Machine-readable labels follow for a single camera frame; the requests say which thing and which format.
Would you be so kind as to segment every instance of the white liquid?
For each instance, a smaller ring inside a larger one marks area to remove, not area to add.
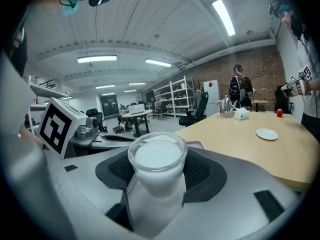
[[[181,149],[171,141],[153,140],[141,146],[134,155],[134,160],[145,167],[165,167],[181,156]],[[166,171],[142,171],[136,174],[145,190],[156,199],[169,199],[177,193],[185,161]]]
[[[141,146],[134,160],[145,167],[159,168],[168,166],[181,156],[180,148],[167,140],[155,140]]]

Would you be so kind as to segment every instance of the gray floor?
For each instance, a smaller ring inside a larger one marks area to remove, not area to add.
[[[182,128],[184,126],[179,125],[179,117],[174,118],[173,116],[168,116],[168,119],[166,120],[160,120],[157,119],[157,117],[152,118],[152,116],[147,118],[150,122],[148,122],[149,131],[150,133],[155,132],[168,132],[168,133],[174,133]],[[107,130],[109,134],[115,134],[113,131],[113,128],[118,125],[118,118],[108,118],[103,120],[103,126],[107,126]],[[139,126],[140,131],[146,130],[145,123],[141,123]],[[124,131],[122,133],[117,133],[116,135],[128,137],[128,138],[134,138],[133,134],[135,134],[135,126],[132,125],[132,130],[130,131]]]

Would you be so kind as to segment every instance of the fluorescent light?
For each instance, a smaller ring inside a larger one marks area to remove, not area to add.
[[[135,82],[135,83],[129,83],[130,86],[142,86],[145,85],[145,82]]]
[[[112,94],[115,94],[114,92],[112,93],[105,93],[105,94],[102,94],[101,96],[107,96],[107,95],[112,95]]]
[[[218,0],[212,3],[213,7],[215,8],[216,12],[219,14],[224,27],[226,29],[226,31],[228,32],[229,37],[232,35],[235,35],[235,29],[234,29],[234,25],[232,24],[231,18],[229,16],[229,13],[225,7],[224,2],[222,2],[222,0]]]
[[[164,66],[164,67],[171,67],[172,66],[172,64],[161,62],[161,61],[156,61],[156,60],[148,59],[148,58],[145,60],[145,63],[156,64],[156,65],[160,65],[160,66]]]
[[[77,58],[78,63],[116,61],[117,55],[87,56]]]
[[[116,86],[115,85],[98,86],[98,87],[96,87],[96,89],[109,88],[109,87],[116,87]]]

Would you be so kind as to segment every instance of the white shelf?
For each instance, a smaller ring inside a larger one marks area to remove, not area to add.
[[[31,111],[44,111],[46,109],[47,105],[44,104],[31,104],[30,110]]]
[[[157,102],[169,102],[169,101],[172,101],[172,99],[157,100],[155,103],[157,103]]]
[[[67,94],[63,94],[61,92],[50,90],[48,88],[41,87],[41,86],[36,85],[34,83],[30,83],[30,88],[35,93],[35,95],[37,95],[39,97],[45,97],[45,98],[53,97],[56,99],[68,97]]]
[[[168,94],[171,94],[171,91],[166,92],[166,93],[162,93],[162,94],[159,94],[159,95],[155,95],[154,97],[159,97],[159,96],[168,95]]]
[[[183,88],[183,89],[174,90],[172,92],[175,93],[175,92],[180,92],[180,91],[186,91],[187,89],[192,90],[191,88]]]
[[[187,113],[175,113],[176,116],[187,117]]]
[[[39,128],[39,126],[40,126],[40,124],[34,125],[33,129],[37,129],[37,128]]]
[[[193,98],[193,96],[191,96],[191,97],[181,97],[181,98],[175,98],[174,100],[176,101],[176,100],[183,100],[183,99],[191,99],[191,98]]]
[[[159,106],[159,103],[167,102],[165,106],[168,109],[168,111],[167,113],[164,113],[164,114],[174,116],[174,117],[176,117],[176,115],[181,117],[182,116],[186,117],[187,114],[180,111],[182,109],[188,109],[188,108],[193,109],[194,107],[195,92],[194,92],[193,78],[191,77],[190,79],[186,79],[186,76],[184,75],[183,78],[178,81],[175,81],[175,82],[170,81],[169,84],[161,88],[154,89],[153,94],[156,97],[156,99],[168,98],[163,100],[157,100],[155,102],[158,106]]]
[[[172,85],[176,85],[177,83],[180,83],[180,82],[183,82],[183,81],[185,81],[185,80],[184,79],[178,80],[176,82],[173,82]]]
[[[159,91],[159,90],[161,90],[161,89],[163,89],[163,88],[167,88],[167,87],[170,87],[170,84],[165,85],[165,86],[163,86],[163,87],[160,87],[159,89],[155,89],[155,90],[153,90],[153,91],[156,92],[156,91]]]

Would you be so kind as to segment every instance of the table leg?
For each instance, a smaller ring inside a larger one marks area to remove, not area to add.
[[[150,131],[149,131],[149,127],[148,127],[148,120],[147,120],[147,115],[145,114],[144,115],[144,120],[145,120],[145,128],[146,128],[146,132],[149,134]]]
[[[138,126],[137,117],[133,118],[133,122],[134,122],[134,127],[135,127],[135,135],[137,138],[139,138],[140,137],[140,130],[139,130],[139,126]]]

